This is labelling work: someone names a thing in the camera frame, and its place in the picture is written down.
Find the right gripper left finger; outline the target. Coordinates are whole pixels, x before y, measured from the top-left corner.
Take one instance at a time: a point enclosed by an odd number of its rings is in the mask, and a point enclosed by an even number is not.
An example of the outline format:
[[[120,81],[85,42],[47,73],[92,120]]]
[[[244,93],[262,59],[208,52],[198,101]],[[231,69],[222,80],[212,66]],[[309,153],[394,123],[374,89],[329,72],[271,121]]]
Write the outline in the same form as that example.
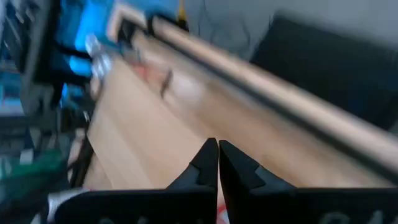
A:
[[[218,143],[207,139],[165,189],[88,191],[62,202],[54,224],[216,224]]]

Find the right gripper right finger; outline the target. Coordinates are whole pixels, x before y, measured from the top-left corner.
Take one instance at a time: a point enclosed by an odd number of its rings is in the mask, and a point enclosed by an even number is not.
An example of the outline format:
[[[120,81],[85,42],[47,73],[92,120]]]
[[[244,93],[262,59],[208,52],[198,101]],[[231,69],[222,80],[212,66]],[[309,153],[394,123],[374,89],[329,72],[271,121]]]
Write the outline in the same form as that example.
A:
[[[298,188],[230,142],[219,147],[230,224],[398,224],[398,188]]]

